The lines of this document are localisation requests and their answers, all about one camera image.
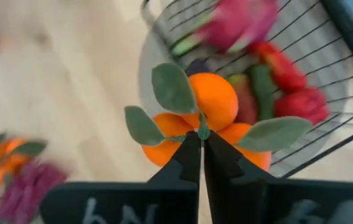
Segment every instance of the fruit basket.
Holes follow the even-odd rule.
[[[272,154],[271,174],[289,177],[353,141],[353,44],[335,22],[329,4],[318,0],[278,0],[278,21],[267,37],[327,97],[331,114],[289,149]],[[214,10],[214,0],[145,0],[143,18],[171,60],[186,68],[201,58],[216,74],[241,73],[255,62],[246,52],[219,55],[198,46],[175,57],[171,48]]]

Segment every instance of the light wood surface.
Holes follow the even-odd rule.
[[[158,170],[123,117],[141,104],[140,4],[0,0],[0,131],[49,140],[42,158],[70,170],[70,181],[145,181]],[[353,143],[297,177],[353,180]],[[200,220],[210,223],[204,190]]]

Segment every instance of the black metal wire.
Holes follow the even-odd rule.
[[[215,3],[215,4],[212,4],[212,5],[208,6],[208,7],[206,7],[205,9],[201,10],[201,11],[198,12],[197,14],[194,14],[193,16],[190,16],[190,17],[187,18],[186,20],[184,20],[184,21],[182,21],[182,22],[176,24],[174,27],[171,28],[171,31],[175,30],[177,27],[179,27],[179,26],[185,24],[186,22],[189,22],[190,20],[196,18],[197,16],[201,15],[202,13],[207,12],[207,11],[209,11],[209,10],[212,10],[212,9],[215,7],[215,5],[216,5],[216,3]]]
[[[298,38],[296,41],[292,42],[291,44],[289,44],[287,47],[283,48],[281,51],[284,52],[285,50],[287,50],[288,48],[290,48],[292,45],[298,43],[299,41],[303,40],[305,37],[311,35],[314,31],[320,29],[322,26],[325,26],[328,22],[330,22],[331,20],[328,19],[326,21],[324,21],[322,24],[318,25],[317,27],[315,27],[313,30],[309,31],[307,34],[303,35],[302,37]]]
[[[299,171],[307,168],[308,166],[314,164],[315,162],[319,161],[320,159],[323,159],[324,157],[330,155],[331,153],[335,152],[336,150],[340,149],[341,147],[345,146],[346,144],[350,143],[353,141],[353,135],[349,138],[346,138],[345,140],[341,141],[340,143],[336,144],[335,146],[325,150],[324,152],[316,155],[312,159],[308,160],[307,162],[299,165],[298,167],[294,168],[293,170],[287,172],[285,175],[283,175],[281,178],[288,178],[291,177],[292,175],[298,173]]]
[[[181,2],[181,1],[183,1],[183,0],[175,0],[172,3],[170,3],[168,6],[166,6],[164,13],[165,14],[168,13],[168,15],[166,15],[166,17],[164,17],[163,19],[167,23],[166,23],[166,26],[163,27],[163,29],[160,29],[158,27],[158,25],[154,22],[153,16],[151,16],[149,14],[149,12],[147,12],[148,9],[145,8],[144,6],[142,7],[143,11],[145,11],[145,12],[143,12],[143,17],[144,17],[145,21],[150,26],[153,26],[154,33],[157,34],[157,36],[159,37],[159,40],[161,41],[161,43],[168,50],[170,50],[171,47],[172,47],[172,41],[169,40],[169,37],[172,37],[172,36],[175,37],[175,36],[179,35],[179,34],[176,34],[176,33],[179,33],[179,29],[176,30],[176,28],[182,26],[181,30],[183,32],[185,32],[185,31],[190,32],[191,30],[189,30],[189,29],[191,29],[192,26],[188,22],[192,21],[193,19],[195,19],[195,18],[197,18],[199,16],[202,16],[206,12],[209,12],[216,5],[216,3],[213,4],[213,2],[216,1],[216,0],[208,1],[208,4],[210,4],[210,5],[207,6],[206,8],[204,8],[204,9],[200,9],[201,5],[204,5],[204,3],[203,3],[204,0],[191,0],[191,1],[183,1],[183,2]],[[281,12],[284,9],[286,9],[288,4],[290,4],[292,2],[293,2],[293,0],[288,0],[285,4],[283,4],[280,7],[279,12]],[[290,22],[287,26],[283,27],[276,35],[274,35],[271,38],[271,40],[275,40],[277,37],[279,37],[280,34],[282,34],[287,29],[289,29],[295,22],[297,22],[300,19],[302,19],[304,15],[308,14],[309,12],[311,12],[316,6],[322,7],[319,3],[320,2],[317,1],[317,2],[314,2],[313,5],[307,6],[307,8],[304,10],[304,12],[302,12],[297,18],[294,18],[294,20],[292,22]],[[191,15],[187,16],[187,14],[189,12],[187,10],[189,10],[189,9],[192,9],[193,12],[194,12],[192,16]],[[303,36],[295,39],[293,42],[288,43],[288,45],[286,47],[282,48],[282,51],[288,50],[293,45],[299,44],[299,42],[302,41],[303,39],[311,38],[313,36],[313,34],[315,34],[315,32],[317,30],[319,30],[320,28],[322,28],[322,27],[324,27],[326,25],[328,26],[328,24],[330,24],[330,22],[332,22],[332,21],[329,18],[325,19],[325,21],[319,22],[319,24],[317,24],[315,28],[311,29],[310,31],[305,33]],[[314,50],[311,49],[311,52],[303,55],[300,58],[294,58],[293,62],[294,63],[298,63],[301,60],[304,60],[304,59],[308,58],[311,55],[318,54],[321,50],[325,49],[326,47],[328,47],[330,45],[333,45],[333,44],[337,44],[340,41],[341,41],[341,43],[343,43],[343,41],[344,41],[344,38],[342,36],[337,37],[336,39],[334,39],[332,41],[329,41],[328,43],[326,43],[326,44],[322,45],[321,47],[318,47],[318,48],[316,48]],[[190,55],[188,55],[186,58],[191,58],[191,56],[193,56],[193,54],[194,54],[194,51],[195,51],[195,49],[193,49],[190,52],[187,52],[186,54],[190,54]],[[238,55],[235,58],[231,58],[226,63],[224,63],[223,60],[217,60],[217,58],[215,58],[215,57],[213,57],[211,55],[208,55],[206,57],[206,59],[207,59],[207,61],[209,63],[209,67],[210,68],[214,68],[214,72],[225,73],[225,72],[229,72],[228,70],[224,70],[223,71],[223,69],[226,69],[226,68],[227,69],[230,68],[231,70],[233,70],[233,72],[236,71],[236,70],[241,69],[238,66],[239,64],[236,64],[236,62],[238,62],[240,59],[244,60],[244,57],[247,56],[247,55],[248,55],[247,52],[242,52],[241,55]],[[185,58],[184,57],[185,55],[181,55],[181,56],[175,57],[172,54],[170,54],[170,56],[172,57],[173,60],[175,60],[177,63],[179,63],[181,65],[183,65],[183,63],[186,63],[186,62],[183,62],[183,59]],[[338,63],[344,62],[345,60],[348,60],[348,59],[350,59],[352,57],[353,57],[353,55],[349,55],[349,56],[346,56],[346,57],[341,58],[339,60],[336,60],[333,63],[329,63],[329,64],[327,64],[325,66],[316,68],[313,71],[308,72],[306,74],[306,76],[314,74],[316,72],[319,72],[319,71],[321,71],[321,70],[323,70],[325,68],[329,68],[329,67],[331,67],[333,65],[336,65]],[[333,74],[334,75],[329,75],[328,76],[329,78],[331,77],[331,79],[333,79],[333,80],[329,80],[329,83],[320,85],[320,86],[318,86],[318,88],[325,89],[325,88],[327,88],[329,86],[333,86],[333,85],[345,85],[344,82],[349,82],[350,80],[353,80],[353,76],[340,79],[334,72],[333,72]],[[338,101],[343,102],[344,100],[349,100],[349,99],[353,99],[353,95],[343,96],[342,98],[338,98],[338,99],[331,99],[327,103],[330,104],[330,103],[334,103],[334,102],[338,102]],[[272,166],[276,165],[277,163],[282,162],[283,160],[285,160],[289,156],[292,156],[292,155],[294,155],[296,153],[299,153],[299,151],[305,150],[308,146],[310,146],[311,144],[314,144],[316,141],[318,141],[318,140],[320,140],[322,138],[325,138],[326,136],[329,136],[333,131],[336,131],[337,129],[342,128],[342,127],[347,126],[347,125],[353,125],[353,123],[351,123],[351,121],[353,120],[353,112],[335,111],[335,110],[340,110],[340,109],[334,108],[334,111],[331,112],[331,113],[333,113],[333,115],[331,117],[329,117],[326,121],[320,123],[319,125],[317,125],[316,127],[314,127],[312,130],[310,130],[308,132],[308,134],[312,133],[311,135],[313,137],[317,137],[318,136],[315,140],[305,144],[304,146],[300,147],[298,150],[296,150],[296,151],[290,153],[289,155],[279,159],[278,161],[272,163]],[[344,122],[336,120],[336,119],[341,119],[342,116],[347,116],[347,115],[352,116],[352,117],[350,117],[348,120],[346,120]],[[330,128],[329,126],[332,126],[333,128],[331,128],[331,130],[325,131],[324,129]],[[342,141],[342,143],[347,144],[350,141],[353,141],[353,136],[345,139],[344,141]],[[341,144],[341,143],[337,144],[334,147],[330,148],[329,151],[330,152],[335,151],[336,149],[342,147],[343,145],[344,144]],[[327,152],[326,154],[323,152],[322,154],[310,159],[306,163],[304,163],[304,164],[298,166],[297,168],[289,171],[287,174],[284,175],[284,177],[288,177],[290,175],[293,175],[294,173],[297,173],[299,170],[301,170],[301,169],[307,167],[308,165],[312,164],[313,161],[316,162],[318,159],[321,159],[322,157],[324,157],[322,155],[327,155],[330,152]]]
[[[304,11],[301,15],[299,15],[297,18],[295,18],[290,24],[288,24],[286,27],[284,27],[281,31],[279,31],[276,35],[274,35],[270,41],[272,41],[274,38],[279,36],[282,32],[284,32],[286,29],[291,27],[296,21],[298,21],[300,18],[302,18],[306,13],[308,13],[310,10],[312,10],[319,2],[314,3],[309,9]]]
[[[331,44],[337,42],[338,40],[342,40],[342,37],[338,37],[337,39],[332,40],[331,42],[329,42],[329,43],[327,43],[327,44],[321,46],[320,48],[318,48],[318,49],[316,49],[316,50],[313,50],[312,52],[310,52],[310,53],[308,53],[308,54],[306,54],[306,55],[300,57],[299,59],[296,59],[293,63],[297,63],[297,62],[299,62],[300,60],[302,60],[302,59],[304,59],[304,58],[307,58],[308,56],[310,56],[310,55],[312,55],[312,54],[314,54],[314,53],[316,53],[316,52],[318,52],[318,51],[320,51],[320,50],[322,50],[322,49],[325,49],[326,47],[328,47],[328,46],[330,46]]]
[[[347,96],[347,97],[339,98],[336,100],[327,101],[327,103],[333,103],[333,102],[337,102],[337,101],[341,101],[341,100],[348,100],[348,99],[352,99],[352,98],[353,98],[353,96]]]
[[[316,73],[316,72],[318,72],[318,71],[320,71],[320,70],[323,70],[323,69],[325,69],[325,68],[330,67],[331,65],[335,65],[335,64],[338,64],[339,62],[343,62],[343,61],[345,61],[345,60],[347,60],[347,59],[349,59],[349,58],[351,58],[351,57],[353,57],[353,55],[350,55],[350,56],[348,56],[348,57],[344,57],[344,58],[342,58],[342,59],[336,60],[336,61],[333,62],[333,63],[330,63],[330,64],[328,64],[328,65],[325,65],[325,66],[322,66],[322,67],[320,67],[320,68],[317,68],[317,69],[313,70],[312,72],[308,72],[308,73],[305,74],[305,75],[308,76],[308,75],[310,75],[310,74]]]
[[[277,163],[280,163],[282,161],[284,161],[285,159],[289,158],[290,156],[293,156],[295,154],[297,154],[298,152],[302,151],[304,148],[310,146],[311,144],[315,143],[316,141],[322,139],[324,136],[327,136],[328,134],[332,133],[333,131],[337,130],[338,128],[342,127],[344,124],[348,123],[349,121],[352,121],[353,120],[353,117],[349,118],[348,120],[346,120],[345,122],[341,123],[340,125],[336,126],[335,128],[331,129],[330,131],[328,131],[326,134],[323,134],[322,136],[316,138],[315,140],[313,140],[311,143],[309,144],[306,144],[304,146],[302,146],[301,148],[289,153],[287,156],[284,156],[282,157],[281,159],[278,159],[276,162],[273,162],[271,164],[271,166],[277,164]]]
[[[189,10],[191,7],[194,7],[194,6],[198,5],[198,4],[200,4],[202,1],[205,1],[205,0],[197,0],[196,2],[193,2],[192,4],[190,4],[190,5],[186,6],[186,7],[184,7],[183,9],[181,9],[180,11],[178,11],[177,13],[171,15],[171,16],[168,18],[168,20],[171,20],[171,19],[175,18],[175,17],[178,16],[179,14],[182,14],[183,12]]]
[[[328,83],[328,84],[325,84],[325,85],[322,85],[322,86],[318,86],[318,88],[325,88],[327,86],[331,86],[331,85],[334,85],[334,84],[337,84],[337,83],[340,83],[340,82],[345,82],[345,81],[348,81],[348,80],[351,80],[353,79],[353,76],[352,77],[348,77],[348,78],[343,78],[341,80],[337,80],[337,81],[334,81],[334,82],[331,82],[331,83]]]
[[[323,126],[323,125],[325,125],[326,123],[330,122],[331,120],[337,118],[339,115],[340,115],[340,114],[336,114],[336,115],[332,116],[331,118],[329,118],[329,119],[323,121],[321,124],[317,125],[317,126],[314,127],[313,129],[311,129],[310,131],[308,131],[308,133],[306,133],[306,134],[309,134],[309,133],[311,133],[311,132],[313,132],[313,131],[318,130],[318,128],[320,128],[321,126]],[[276,154],[277,152],[280,152],[280,151],[282,151],[282,150],[283,150],[283,149],[274,151],[274,152],[272,152],[272,154]]]

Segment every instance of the pink fruit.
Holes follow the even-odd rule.
[[[0,198],[0,220],[29,224],[39,211],[46,193],[64,183],[66,173],[52,164],[25,164]]]
[[[254,125],[258,119],[258,107],[246,75],[234,74],[226,78],[232,84],[238,98],[237,123]]]
[[[173,48],[182,55],[199,43],[211,45],[222,53],[233,53],[252,43],[264,41],[276,22],[276,0],[220,0],[207,21],[192,35],[180,40]]]

